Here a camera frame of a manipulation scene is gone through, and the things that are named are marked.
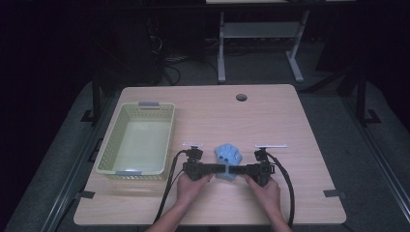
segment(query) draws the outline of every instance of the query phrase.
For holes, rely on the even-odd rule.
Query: wooden tabletop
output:
[[[245,94],[246,101],[237,101]],[[306,114],[291,85],[218,85],[126,88],[122,102],[174,102],[175,130],[171,158],[187,149],[183,142],[203,143],[202,162],[216,163],[215,148],[231,143],[243,156],[241,165],[257,163],[255,144],[287,144],[268,149],[287,169],[296,198],[295,224],[343,223],[346,215],[338,197],[326,197],[335,189],[317,146]],[[112,130],[114,118],[107,132]],[[186,157],[180,156],[175,172]],[[86,191],[92,199],[81,198],[74,222],[82,225],[152,224],[161,203],[165,181],[113,181],[98,174],[96,165]],[[281,209],[289,217],[287,184],[277,169],[273,178],[281,188]],[[175,202],[176,186],[168,195],[164,212]],[[241,176],[234,182],[214,178],[192,204],[181,224],[240,225],[268,224],[248,185]]]

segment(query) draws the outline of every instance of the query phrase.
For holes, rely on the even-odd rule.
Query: human hand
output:
[[[269,182],[264,187],[259,186],[248,175],[245,175],[245,180],[256,196],[257,202],[268,215],[280,212],[280,187],[272,177],[269,177]]]
[[[256,196],[257,202],[265,211],[275,231],[291,231],[281,214],[280,187],[278,182],[270,177],[268,184],[261,187],[248,175],[245,175],[245,180]]]
[[[178,179],[176,204],[188,207],[195,200],[202,187],[210,182],[213,177],[214,174],[211,174],[193,181],[186,173],[183,173]]]

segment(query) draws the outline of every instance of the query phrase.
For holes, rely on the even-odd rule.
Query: plastic basket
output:
[[[111,179],[164,180],[171,147],[175,104],[123,103],[97,172]]]

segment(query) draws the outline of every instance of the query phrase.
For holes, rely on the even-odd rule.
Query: blue object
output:
[[[218,164],[225,164],[226,169],[224,173],[217,173],[216,177],[226,181],[232,182],[235,180],[235,174],[229,173],[229,166],[237,166],[242,161],[242,155],[238,148],[230,143],[223,144],[215,149]]]

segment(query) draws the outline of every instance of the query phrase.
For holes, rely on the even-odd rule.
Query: black tape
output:
[[[93,199],[95,194],[96,194],[96,193],[93,192],[93,191],[82,191],[82,192],[78,192],[78,193],[75,195],[75,199],[79,199],[79,198],[81,198],[81,197],[82,197],[82,198]]]
[[[340,199],[346,199],[347,198],[347,196],[346,196],[346,193],[344,193],[344,192],[339,192],[339,191],[337,191],[336,189],[333,189],[333,190],[323,190],[323,192],[325,193],[325,196],[326,197],[336,197],[336,196],[338,196]]]

